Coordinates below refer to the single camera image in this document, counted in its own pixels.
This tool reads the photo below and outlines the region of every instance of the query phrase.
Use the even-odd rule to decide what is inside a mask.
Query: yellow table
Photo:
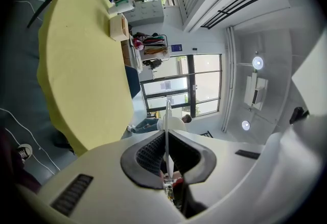
[[[37,78],[50,118],[80,156],[120,140],[133,115],[109,0],[53,0],[39,30]]]

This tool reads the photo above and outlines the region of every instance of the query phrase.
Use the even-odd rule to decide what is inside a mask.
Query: sneaker
[[[23,163],[25,163],[25,161],[31,157],[33,150],[29,144],[21,144],[20,146],[18,146],[17,152],[21,156],[21,160],[23,161]]]
[[[127,130],[129,131],[129,132],[132,132],[132,130],[135,128],[135,126],[134,125],[129,125],[129,126],[127,126]]]

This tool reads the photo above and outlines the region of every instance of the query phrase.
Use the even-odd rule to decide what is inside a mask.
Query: air vent
[[[78,201],[89,187],[93,177],[79,174],[64,192],[52,203],[52,207],[65,216],[69,216]]]
[[[238,150],[237,152],[235,152],[235,154],[254,160],[257,160],[260,156],[260,153],[248,152],[244,150]]]

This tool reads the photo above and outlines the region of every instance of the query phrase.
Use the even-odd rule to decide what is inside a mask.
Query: ceiling light
[[[247,120],[242,122],[242,128],[243,128],[244,131],[248,131],[250,129],[250,126],[251,125]]]
[[[256,56],[252,61],[252,65],[254,66],[255,69],[260,70],[262,69],[262,67],[264,67],[264,60],[262,60],[261,57]]]

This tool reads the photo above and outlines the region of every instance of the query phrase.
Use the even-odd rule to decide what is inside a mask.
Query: floor
[[[22,1],[29,1],[34,9],[42,3],[38,0]],[[39,61],[38,30],[42,22],[37,19],[27,29],[26,25],[32,15],[28,3],[14,3],[12,16],[9,17],[10,22],[0,41],[3,49],[0,56],[0,107],[9,110],[22,125],[28,128],[56,165],[63,169],[77,157],[70,151],[53,145],[53,141],[60,140],[62,135],[51,124],[45,98],[36,79]],[[134,98],[133,105],[135,114],[131,123],[137,124],[146,117],[146,107],[141,93]],[[44,151],[38,149],[29,132],[20,127],[8,113],[1,110],[0,125],[10,130],[19,143],[30,144],[35,157],[52,172],[58,172]],[[13,147],[16,147],[14,139],[7,135]],[[130,136],[130,133],[125,133],[123,138]],[[25,169],[41,184],[52,176],[33,157],[26,162]]]

